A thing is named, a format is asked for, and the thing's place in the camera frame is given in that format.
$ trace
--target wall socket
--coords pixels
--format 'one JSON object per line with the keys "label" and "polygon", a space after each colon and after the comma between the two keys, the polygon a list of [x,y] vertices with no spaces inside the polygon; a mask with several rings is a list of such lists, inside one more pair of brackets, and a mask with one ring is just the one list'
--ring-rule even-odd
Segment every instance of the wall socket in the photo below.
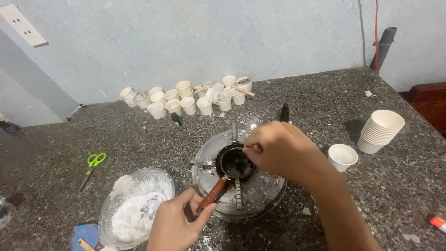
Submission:
{"label": "wall socket", "polygon": [[32,46],[46,43],[46,39],[23,16],[17,6],[10,4],[0,8],[0,15]]}

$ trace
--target scissors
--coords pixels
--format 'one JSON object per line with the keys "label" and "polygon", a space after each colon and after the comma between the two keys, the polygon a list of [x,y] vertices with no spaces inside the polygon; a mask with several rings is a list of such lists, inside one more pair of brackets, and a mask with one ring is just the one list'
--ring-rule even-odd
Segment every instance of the scissors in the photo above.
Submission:
{"label": "scissors", "polygon": [[85,174],[85,178],[82,181],[82,185],[81,185],[81,188],[79,189],[79,192],[85,186],[85,183],[87,182],[88,178],[90,177],[91,172],[99,165],[99,163],[104,161],[106,156],[107,155],[103,152],[98,155],[92,154],[90,157],[88,157],[88,159],[87,159],[88,170],[87,170],[87,173]]}

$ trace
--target granite countertop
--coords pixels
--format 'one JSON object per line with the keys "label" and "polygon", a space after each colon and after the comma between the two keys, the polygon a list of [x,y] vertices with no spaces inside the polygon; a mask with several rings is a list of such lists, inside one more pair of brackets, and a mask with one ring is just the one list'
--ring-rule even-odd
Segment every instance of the granite countertop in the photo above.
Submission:
{"label": "granite countertop", "polygon": [[[364,91],[374,95],[365,97]],[[97,222],[116,179],[143,167],[159,167],[174,179],[176,194],[192,185],[188,161],[211,136],[277,119],[283,103],[290,120],[323,151],[344,143],[359,161],[344,172],[351,195],[384,250],[444,250],[446,234],[427,223],[446,216],[446,141],[368,68],[259,81],[255,97],[233,105],[225,117],[183,115],[183,126],[154,120],[122,101],[89,105],[71,122],[0,132],[1,188],[18,211],[0,231],[1,250],[69,250],[73,227]],[[374,155],[356,146],[360,130],[378,109],[398,112],[405,127]],[[87,157],[107,153],[85,189],[78,192]],[[302,213],[307,207],[312,215]],[[416,234],[420,244],[404,234]],[[289,184],[279,205],[249,223],[213,217],[191,250],[327,250],[314,203]],[[136,250],[145,250],[145,244]]]}

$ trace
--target right hand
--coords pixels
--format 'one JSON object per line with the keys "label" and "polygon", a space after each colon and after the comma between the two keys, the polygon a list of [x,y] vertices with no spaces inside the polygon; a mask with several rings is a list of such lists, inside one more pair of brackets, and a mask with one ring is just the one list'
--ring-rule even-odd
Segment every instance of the right hand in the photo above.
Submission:
{"label": "right hand", "polygon": [[243,152],[260,170],[306,188],[339,173],[302,131],[286,122],[274,121],[255,128],[245,140]]}

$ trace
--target gray pipe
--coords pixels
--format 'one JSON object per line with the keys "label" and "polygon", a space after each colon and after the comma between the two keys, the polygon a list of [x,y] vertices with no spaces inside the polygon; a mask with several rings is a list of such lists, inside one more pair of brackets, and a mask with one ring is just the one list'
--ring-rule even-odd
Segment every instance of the gray pipe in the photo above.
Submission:
{"label": "gray pipe", "polygon": [[[396,27],[388,27],[384,32],[381,40],[379,42],[379,52],[378,52],[378,73],[380,72],[381,66],[383,65],[384,59],[387,56],[387,52],[389,51],[390,46],[393,43],[393,38],[396,34]],[[375,56],[373,57],[372,63],[370,64],[370,68],[375,70]]]}

